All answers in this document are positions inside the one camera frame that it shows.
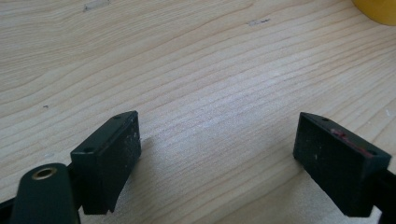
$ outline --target wooden table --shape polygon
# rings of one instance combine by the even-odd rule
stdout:
[[[137,110],[116,212],[83,223],[376,223],[345,217],[291,152],[306,111],[395,156],[396,27],[348,0],[99,1],[0,3],[1,202]]]

